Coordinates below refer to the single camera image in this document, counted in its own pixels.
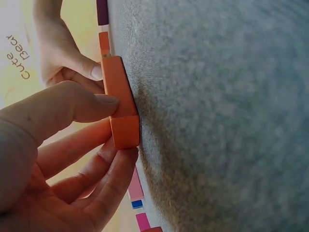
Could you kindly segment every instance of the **blue tab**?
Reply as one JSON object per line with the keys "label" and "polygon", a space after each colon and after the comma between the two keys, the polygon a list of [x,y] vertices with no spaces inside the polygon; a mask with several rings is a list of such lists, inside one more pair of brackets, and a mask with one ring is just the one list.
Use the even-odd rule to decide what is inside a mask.
{"label": "blue tab", "polygon": [[132,202],[132,208],[133,209],[139,209],[143,207],[143,202],[141,200]]}

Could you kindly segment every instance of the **orange block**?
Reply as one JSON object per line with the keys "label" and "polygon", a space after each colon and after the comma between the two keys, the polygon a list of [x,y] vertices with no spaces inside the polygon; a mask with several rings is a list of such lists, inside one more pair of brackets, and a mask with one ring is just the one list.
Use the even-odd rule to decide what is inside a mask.
{"label": "orange block", "polygon": [[137,147],[140,119],[121,58],[103,58],[102,70],[105,93],[120,101],[117,111],[110,117],[115,147],[118,150]]}
{"label": "orange block", "polygon": [[163,231],[162,231],[161,227],[154,227],[154,228],[142,231],[142,232],[163,232]]}
{"label": "orange block", "polygon": [[98,39],[102,57],[110,56],[110,41],[108,39],[108,32],[100,32],[98,34]]}

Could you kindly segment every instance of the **fingernail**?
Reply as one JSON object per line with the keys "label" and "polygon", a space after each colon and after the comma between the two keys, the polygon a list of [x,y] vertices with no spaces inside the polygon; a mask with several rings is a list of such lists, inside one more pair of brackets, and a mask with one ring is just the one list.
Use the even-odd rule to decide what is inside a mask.
{"label": "fingernail", "polygon": [[91,71],[91,76],[97,81],[103,80],[102,68],[100,66],[95,66]]}
{"label": "fingernail", "polygon": [[119,100],[113,96],[96,94],[96,97],[102,104],[119,104]]}

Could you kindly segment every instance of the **colored tab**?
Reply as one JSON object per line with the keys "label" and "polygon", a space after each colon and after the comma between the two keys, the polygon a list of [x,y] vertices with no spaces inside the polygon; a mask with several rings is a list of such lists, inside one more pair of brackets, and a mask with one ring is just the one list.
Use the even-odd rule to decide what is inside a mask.
{"label": "colored tab", "polygon": [[117,150],[137,147],[140,119],[121,58],[103,58],[102,70],[105,93],[119,99],[118,109],[110,116],[115,147]]}
{"label": "colored tab", "polygon": [[101,55],[103,57],[110,56],[110,41],[108,39],[108,32],[100,32],[98,34]]}
{"label": "colored tab", "polygon": [[143,202],[141,200],[131,202],[133,209],[139,209],[143,207]]}
{"label": "colored tab", "polygon": [[140,232],[150,229],[150,224],[146,216],[146,213],[136,214],[135,217],[137,220],[137,224],[139,225]]}
{"label": "colored tab", "polygon": [[161,227],[153,227],[151,229],[145,230],[143,232],[163,232]]}
{"label": "colored tab", "polygon": [[103,26],[109,23],[107,0],[97,0],[98,25]]}
{"label": "colored tab", "polygon": [[131,201],[138,201],[144,198],[144,193],[140,185],[140,178],[136,167],[134,168],[131,183],[128,188]]}

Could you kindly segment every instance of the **gray felt surface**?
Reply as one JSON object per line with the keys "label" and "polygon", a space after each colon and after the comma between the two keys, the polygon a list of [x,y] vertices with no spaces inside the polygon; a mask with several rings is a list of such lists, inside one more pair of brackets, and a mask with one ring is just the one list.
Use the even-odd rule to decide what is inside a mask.
{"label": "gray felt surface", "polygon": [[309,231],[308,0],[110,0],[164,232]]}

